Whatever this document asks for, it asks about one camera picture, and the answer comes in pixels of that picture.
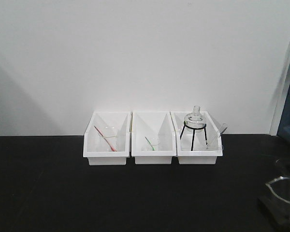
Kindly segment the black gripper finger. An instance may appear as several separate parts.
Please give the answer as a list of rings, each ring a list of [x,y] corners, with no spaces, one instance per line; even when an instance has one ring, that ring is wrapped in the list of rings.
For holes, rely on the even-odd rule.
[[[257,198],[259,211],[267,218],[275,232],[289,232],[289,218],[265,196]]]

